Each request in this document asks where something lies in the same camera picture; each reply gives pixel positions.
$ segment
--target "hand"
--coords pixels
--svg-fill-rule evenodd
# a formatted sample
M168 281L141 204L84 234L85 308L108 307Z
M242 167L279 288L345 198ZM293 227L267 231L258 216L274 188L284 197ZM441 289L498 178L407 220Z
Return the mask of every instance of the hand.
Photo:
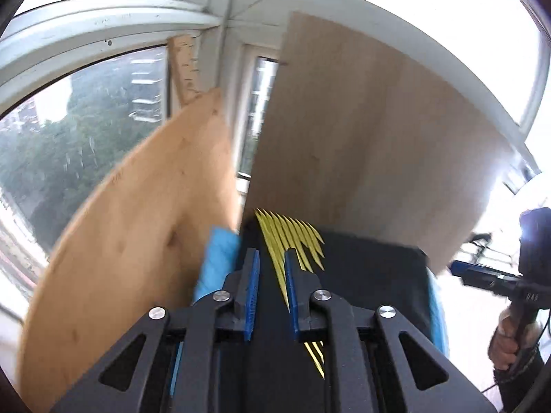
M499 315L499 324L488 348L488 357L494 363L496 370L507 371L516 360L515 353L519 350L518 343L514 340L519 321L515 319L509 308ZM541 325L534 322L526 327L522 337L522 347L528 348L536 344Z

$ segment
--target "plywood panel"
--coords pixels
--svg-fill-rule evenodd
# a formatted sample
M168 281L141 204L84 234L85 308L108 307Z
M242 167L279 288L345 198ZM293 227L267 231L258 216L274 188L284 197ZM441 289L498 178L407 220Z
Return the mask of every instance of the plywood panel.
M244 219L263 208L416 245L441 270L512 156L484 114L409 56L304 14L275 80Z
M152 306L189 304L213 226L238 196L217 89L137 146L63 233L32 299L19 392L46 413Z

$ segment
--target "triangular cutout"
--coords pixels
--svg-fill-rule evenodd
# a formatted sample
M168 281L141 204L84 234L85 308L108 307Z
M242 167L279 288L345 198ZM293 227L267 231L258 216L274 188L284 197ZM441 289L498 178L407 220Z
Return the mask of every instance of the triangular cutout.
M401 332L398 338L419 390L429 389L448 380L446 371L407 332Z
M144 344L145 334L141 333L103 371L100 376L100 383L125 392L130 387L132 376L134 375L134 370L138 364Z

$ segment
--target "silver screw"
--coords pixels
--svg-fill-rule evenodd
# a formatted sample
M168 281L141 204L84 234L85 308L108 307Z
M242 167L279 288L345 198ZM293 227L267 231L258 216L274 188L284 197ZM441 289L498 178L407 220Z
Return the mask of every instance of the silver screw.
M149 312L149 317L153 320L160 320L164 318L166 315L166 310L164 310L162 307L154 307Z
M381 306L378 311L382 318L392 318L396 315L396 309L392 306Z
M318 301L327 301L331 298L331 292L329 290L319 289L313 293L313 297Z
M230 299L230 292L226 292L225 290L217 290L214 292L212 297L215 301L227 301Z

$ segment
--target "yellow striped pattern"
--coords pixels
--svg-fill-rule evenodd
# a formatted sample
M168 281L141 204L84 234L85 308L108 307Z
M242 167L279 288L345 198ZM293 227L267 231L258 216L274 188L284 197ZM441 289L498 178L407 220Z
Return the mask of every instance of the yellow striped pattern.
M288 248L295 248L299 257L300 268L313 273L312 263L309 262L304 252L304 249L308 248L313 258L313 264L325 270L320 260L320 257L324 257L320 245L320 243L323 244L323 239L314 227L300 220L289 219L285 216L280 216L264 210L256 210L256 218L260 224L268 253L272 258L279 288L281 289L281 294L283 295L283 299L288 309L289 300L287 299L287 289L285 287L284 268L285 250ZM324 377L323 343L320 341L304 343L304 346L312 357L321 377Z

